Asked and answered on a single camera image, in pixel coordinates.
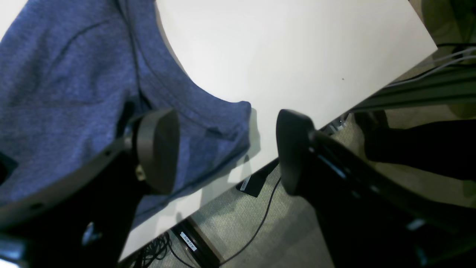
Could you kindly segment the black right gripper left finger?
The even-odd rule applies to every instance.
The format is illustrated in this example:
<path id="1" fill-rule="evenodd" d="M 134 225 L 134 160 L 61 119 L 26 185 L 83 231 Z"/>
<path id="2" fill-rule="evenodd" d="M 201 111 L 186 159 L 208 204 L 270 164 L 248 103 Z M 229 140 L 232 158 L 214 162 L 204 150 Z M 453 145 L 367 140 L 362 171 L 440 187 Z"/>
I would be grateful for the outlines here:
<path id="1" fill-rule="evenodd" d="M 143 195 L 173 191 L 178 117 L 171 108 L 139 117 L 77 171 L 2 207 L 1 267 L 115 267 Z"/>

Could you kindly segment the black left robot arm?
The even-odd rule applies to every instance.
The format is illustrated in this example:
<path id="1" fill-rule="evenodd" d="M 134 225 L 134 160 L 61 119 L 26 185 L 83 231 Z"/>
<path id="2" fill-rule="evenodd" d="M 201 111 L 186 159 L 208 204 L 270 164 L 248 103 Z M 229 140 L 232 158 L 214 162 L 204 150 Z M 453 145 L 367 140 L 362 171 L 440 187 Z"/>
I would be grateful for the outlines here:
<path id="1" fill-rule="evenodd" d="M 475 181 L 475 120 L 439 121 L 397 129 L 389 127 L 384 111 L 355 113 L 353 118 L 363 133 L 368 160 Z"/>

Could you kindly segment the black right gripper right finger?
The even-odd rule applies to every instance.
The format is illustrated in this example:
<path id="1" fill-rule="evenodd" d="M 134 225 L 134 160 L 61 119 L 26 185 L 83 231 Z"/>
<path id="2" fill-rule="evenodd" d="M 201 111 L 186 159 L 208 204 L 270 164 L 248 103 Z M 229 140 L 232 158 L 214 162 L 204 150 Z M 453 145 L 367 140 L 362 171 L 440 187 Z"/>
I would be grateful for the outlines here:
<path id="1" fill-rule="evenodd" d="M 336 268 L 475 267 L 475 209 L 407 190 L 299 112 L 279 112 L 276 139 L 281 183 L 313 206 Z"/>

